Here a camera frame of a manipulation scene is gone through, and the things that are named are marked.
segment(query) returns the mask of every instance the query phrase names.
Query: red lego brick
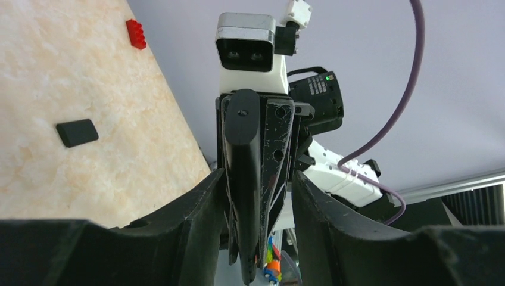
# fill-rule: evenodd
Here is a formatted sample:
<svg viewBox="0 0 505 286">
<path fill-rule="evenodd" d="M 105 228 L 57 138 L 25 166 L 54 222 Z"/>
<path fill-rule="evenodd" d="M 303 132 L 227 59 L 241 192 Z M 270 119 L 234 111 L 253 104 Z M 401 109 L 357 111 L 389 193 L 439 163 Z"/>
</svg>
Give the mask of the red lego brick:
<svg viewBox="0 0 505 286">
<path fill-rule="evenodd" d="M 145 42 L 144 30 L 142 30 L 142 24 L 130 19 L 126 21 L 126 28 L 128 29 L 128 35 L 130 36 L 130 42 L 132 46 L 137 49 L 145 49 L 147 43 Z"/>
</svg>

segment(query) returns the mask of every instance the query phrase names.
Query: purple cable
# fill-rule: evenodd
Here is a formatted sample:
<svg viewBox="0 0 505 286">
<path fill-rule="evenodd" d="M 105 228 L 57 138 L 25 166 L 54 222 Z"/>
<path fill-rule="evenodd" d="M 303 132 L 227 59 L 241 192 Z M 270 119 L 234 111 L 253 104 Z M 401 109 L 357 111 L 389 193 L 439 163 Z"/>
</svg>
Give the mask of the purple cable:
<svg viewBox="0 0 505 286">
<path fill-rule="evenodd" d="M 356 174 L 356 171 L 351 171 L 347 167 L 344 166 L 345 163 L 351 161 L 352 159 L 358 157 L 359 155 L 365 153 L 370 150 L 373 146 L 375 146 L 386 134 L 391 130 L 391 128 L 395 125 L 396 121 L 400 118 L 401 114 L 407 107 L 407 103 L 409 103 L 410 97 L 412 96 L 412 92 L 414 91 L 414 87 L 416 86 L 417 78 L 419 77 L 419 70 L 421 68 L 421 62 L 423 58 L 423 51 L 425 45 L 425 18 L 423 13 L 423 7 L 419 0 L 410 0 L 410 5 L 412 6 L 412 11 L 414 12 L 414 19 L 416 22 L 416 47 L 414 51 L 414 61 L 412 63 L 412 69 L 410 70 L 409 81 L 407 82 L 407 87 L 403 92 L 403 96 L 400 99 L 400 103 L 398 103 L 397 108 L 393 112 L 392 116 L 386 122 L 384 127 L 367 143 L 364 144 L 358 150 L 352 152 L 351 154 L 345 156 L 340 162 L 338 162 L 338 167 L 341 171 L 345 173 L 350 173 L 353 176 L 357 176 L 359 179 L 380 188 L 381 190 L 390 193 L 392 196 L 400 201 L 401 207 L 400 211 L 396 213 L 392 218 L 388 219 L 384 224 L 389 225 L 397 220 L 407 208 L 407 204 L 403 200 L 403 198 L 399 195 L 399 193 L 393 191 L 385 185 L 382 185 L 379 182 L 376 182 L 372 179 L 369 179 L 366 176 L 361 174 Z"/>
</svg>

